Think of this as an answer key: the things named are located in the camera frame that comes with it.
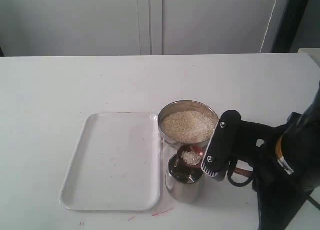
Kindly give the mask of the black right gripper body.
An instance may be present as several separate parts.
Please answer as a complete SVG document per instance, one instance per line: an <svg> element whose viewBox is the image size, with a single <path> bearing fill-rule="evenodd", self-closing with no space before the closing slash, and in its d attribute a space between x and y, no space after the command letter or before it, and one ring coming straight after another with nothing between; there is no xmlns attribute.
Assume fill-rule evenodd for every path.
<svg viewBox="0 0 320 230"><path fill-rule="evenodd" d="M257 192L286 192L288 179L276 160L276 142L286 127L244 121L238 111L225 111L205 151L202 171L218 181L227 178L236 187L251 183ZM241 183L233 180L239 161L253 168Z"/></svg>

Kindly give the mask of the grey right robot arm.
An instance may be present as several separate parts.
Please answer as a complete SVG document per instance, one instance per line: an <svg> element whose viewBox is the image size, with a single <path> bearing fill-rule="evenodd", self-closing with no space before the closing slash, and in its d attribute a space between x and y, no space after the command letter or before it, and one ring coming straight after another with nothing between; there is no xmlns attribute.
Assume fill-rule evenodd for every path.
<svg viewBox="0 0 320 230"><path fill-rule="evenodd" d="M208 176L257 193L259 229L285 229L320 185L320 97L277 127L220 117L200 165Z"/></svg>

